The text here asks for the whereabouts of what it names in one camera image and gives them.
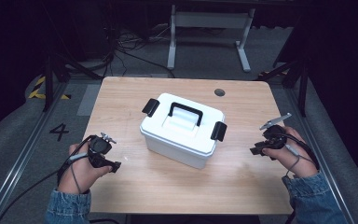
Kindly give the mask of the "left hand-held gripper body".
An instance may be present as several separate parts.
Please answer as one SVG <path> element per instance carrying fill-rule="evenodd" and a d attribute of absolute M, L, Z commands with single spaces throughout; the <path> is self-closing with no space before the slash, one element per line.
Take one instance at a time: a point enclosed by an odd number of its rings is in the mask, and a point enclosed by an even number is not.
<path fill-rule="evenodd" d="M 112 148 L 111 144 L 115 144 L 109 135 L 102 133 L 101 136 L 93 135 L 89 143 L 89 162 L 94 168 L 103 167 L 103 160 L 106 160 L 107 154 Z"/>

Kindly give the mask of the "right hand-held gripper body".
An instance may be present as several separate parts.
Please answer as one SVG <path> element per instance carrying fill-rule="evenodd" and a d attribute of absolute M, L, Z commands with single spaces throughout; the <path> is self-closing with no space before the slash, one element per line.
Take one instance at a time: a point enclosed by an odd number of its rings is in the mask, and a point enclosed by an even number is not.
<path fill-rule="evenodd" d="M 279 125 L 279 122 L 284 121 L 291 116 L 291 113 L 286 113 L 281 117 L 268 120 L 259 128 L 260 131 L 264 130 L 263 136 L 266 138 L 266 140 L 264 141 L 266 145 L 264 147 L 280 149 L 285 145 L 285 130 L 282 126 Z"/>

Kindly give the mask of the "black box latch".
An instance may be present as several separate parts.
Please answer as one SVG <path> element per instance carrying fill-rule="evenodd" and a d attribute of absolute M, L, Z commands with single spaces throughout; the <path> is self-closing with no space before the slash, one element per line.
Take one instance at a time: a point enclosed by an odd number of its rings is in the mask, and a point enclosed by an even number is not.
<path fill-rule="evenodd" d="M 226 131 L 227 131 L 227 125 L 222 121 L 217 121 L 213 127 L 211 139 L 223 142 Z"/>
<path fill-rule="evenodd" d="M 150 98 L 144 106 L 142 112 L 151 118 L 159 106 L 159 100 Z"/>

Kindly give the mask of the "white plastic storage box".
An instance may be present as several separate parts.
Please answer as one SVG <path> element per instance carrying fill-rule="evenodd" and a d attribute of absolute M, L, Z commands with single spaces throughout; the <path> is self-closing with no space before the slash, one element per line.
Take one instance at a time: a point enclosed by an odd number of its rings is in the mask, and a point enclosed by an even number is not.
<path fill-rule="evenodd" d="M 145 141 L 149 150 L 197 169 L 205 167 L 206 162 L 212 157 L 215 149 L 215 146 L 212 146 L 206 154 L 192 152 L 185 147 L 176 146 L 168 143 L 166 140 L 158 140 L 147 134 L 145 134 Z"/>
<path fill-rule="evenodd" d="M 185 147 L 192 152 L 204 154 L 212 146 L 216 146 L 218 141 L 212 140 L 211 134 L 217 121 L 225 121 L 222 111 L 169 93 L 162 93 L 157 100 L 159 106 L 154 115 L 151 118 L 146 116 L 140 125 L 143 135 L 147 134 L 158 140 L 166 140 L 176 146 Z M 173 102 L 202 111 L 200 126 L 196 125 L 198 120 L 196 114 L 178 107 L 173 110 L 172 117 L 169 117 L 168 113 Z"/>

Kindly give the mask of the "black lid handle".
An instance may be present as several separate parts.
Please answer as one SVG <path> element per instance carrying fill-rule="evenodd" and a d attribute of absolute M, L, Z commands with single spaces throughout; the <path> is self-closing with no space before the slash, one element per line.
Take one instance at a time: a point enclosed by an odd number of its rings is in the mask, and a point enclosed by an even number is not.
<path fill-rule="evenodd" d="M 188 111 L 188 112 L 191 112 L 191 113 L 194 113 L 198 116 L 198 120 L 196 122 L 196 125 L 197 126 L 200 126 L 201 124 L 201 120 L 202 120 L 202 117 L 203 117 L 203 112 L 196 109 L 196 108 L 193 108 L 193 107 L 190 107 L 190 106 L 187 106 L 187 105 L 182 105 L 182 104 L 179 104 L 179 103 L 176 103 L 176 102 L 173 102 L 171 103 L 171 107 L 170 107 L 170 111 L 168 113 L 168 116 L 169 117 L 172 117 L 173 115 L 173 110 L 178 107 L 180 109 L 183 109 L 185 111 Z"/>

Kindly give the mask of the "person's right hand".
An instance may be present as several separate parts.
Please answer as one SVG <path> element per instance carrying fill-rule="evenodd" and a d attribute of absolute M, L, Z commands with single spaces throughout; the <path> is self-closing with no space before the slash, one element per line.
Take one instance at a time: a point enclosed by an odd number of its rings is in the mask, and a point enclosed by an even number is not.
<path fill-rule="evenodd" d="M 310 177 L 318 173 L 307 151 L 292 139 L 287 139 L 281 149 L 268 148 L 266 155 L 278 160 L 296 177 Z"/>

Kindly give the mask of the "person's left hand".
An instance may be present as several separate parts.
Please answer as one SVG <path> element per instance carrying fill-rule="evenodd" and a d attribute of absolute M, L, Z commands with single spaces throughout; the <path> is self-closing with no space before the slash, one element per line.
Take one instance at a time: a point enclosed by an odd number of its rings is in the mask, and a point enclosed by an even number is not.
<path fill-rule="evenodd" d="M 88 158 L 79 159 L 64 172 L 57 191 L 68 194 L 85 193 L 98 178 L 108 174 L 111 170 L 111 166 L 94 168 Z"/>

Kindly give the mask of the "black metal stand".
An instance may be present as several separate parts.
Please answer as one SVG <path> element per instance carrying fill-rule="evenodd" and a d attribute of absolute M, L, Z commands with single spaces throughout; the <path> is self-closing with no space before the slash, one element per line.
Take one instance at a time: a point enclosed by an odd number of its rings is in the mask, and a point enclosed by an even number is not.
<path fill-rule="evenodd" d="M 86 76 L 96 79 L 96 80 L 102 80 L 103 77 L 95 74 L 85 66 L 81 65 L 80 63 L 68 59 L 61 54 L 58 53 L 52 53 L 49 54 L 45 61 L 45 106 L 44 106 L 44 112 L 47 112 L 48 109 L 52 106 L 52 103 L 54 102 L 54 96 L 53 96 L 53 76 L 56 76 L 56 78 L 60 82 L 67 82 L 70 79 L 70 75 L 68 72 L 68 69 L 66 68 L 66 65 L 69 64 L 72 67 L 74 67 L 76 70 L 78 70 L 80 73 L 85 74 Z"/>
<path fill-rule="evenodd" d="M 299 90 L 297 97 L 297 107 L 302 117 L 306 116 L 306 95 L 308 87 L 309 69 L 305 60 L 292 61 L 284 63 L 283 65 L 269 71 L 262 72 L 255 81 L 267 81 L 270 78 L 276 77 L 283 72 L 286 73 L 282 80 L 282 85 L 286 89 L 292 89 L 297 82 L 299 82 Z"/>

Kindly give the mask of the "white metal desk frame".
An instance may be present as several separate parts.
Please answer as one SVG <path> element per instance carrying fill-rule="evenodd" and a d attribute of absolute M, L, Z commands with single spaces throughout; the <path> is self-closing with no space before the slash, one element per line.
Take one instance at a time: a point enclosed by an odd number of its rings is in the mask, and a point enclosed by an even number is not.
<path fill-rule="evenodd" d="M 245 43 L 254 19 L 255 9 L 251 8 L 246 13 L 218 13 L 218 12 L 189 12 L 180 11 L 176 5 L 172 5 L 170 17 L 171 40 L 168 52 L 167 67 L 175 67 L 176 55 L 176 29 L 185 28 L 219 28 L 219 29 L 242 29 L 242 37 L 235 42 L 242 70 L 245 73 L 251 71 L 245 52 Z"/>

